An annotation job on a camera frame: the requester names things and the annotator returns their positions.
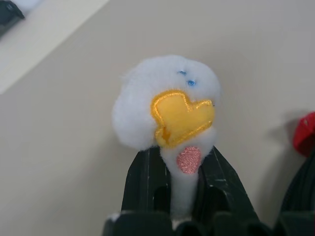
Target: pink oval patch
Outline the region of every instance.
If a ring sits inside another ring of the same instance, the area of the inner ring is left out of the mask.
[[[177,166],[185,174],[195,173],[201,162],[201,151],[197,147],[187,147],[176,159]]]

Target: stuffed toy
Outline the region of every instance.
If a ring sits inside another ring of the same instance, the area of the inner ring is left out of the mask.
[[[221,88],[206,65],[181,56],[143,61],[123,77],[113,108],[114,130],[138,151],[160,147],[171,174],[171,217],[190,216],[198,168],[213,148]]]

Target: gray surface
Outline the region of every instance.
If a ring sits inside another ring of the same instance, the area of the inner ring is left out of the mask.
[[[0,39],[1,37],[10,30],[11,27],[14,27],[16,23],[18,23],[21,19],[18,17],[15,17],[12,19],[6,26],[0,25]]]
[[[271,224],[303,162],[295,120],[315,110],[312,0],[115,0],[0,98],[0,235],[99,235],[135,151],[110,110],[146,57],[210,65],[223,92],[218,149]]]

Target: duck beak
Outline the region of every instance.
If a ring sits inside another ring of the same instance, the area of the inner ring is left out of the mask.
[[[215,109],[211,100],[191,102],[183,91],[168,90],[154,97],[151,115],[157,123],[157,143],[173,148],[211,127]]]

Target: red object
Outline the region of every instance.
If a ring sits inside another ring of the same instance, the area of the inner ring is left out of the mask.
[[[300,120],[293,138],[294,148],[302,155],[309,157],[315,148],[315,112]]]

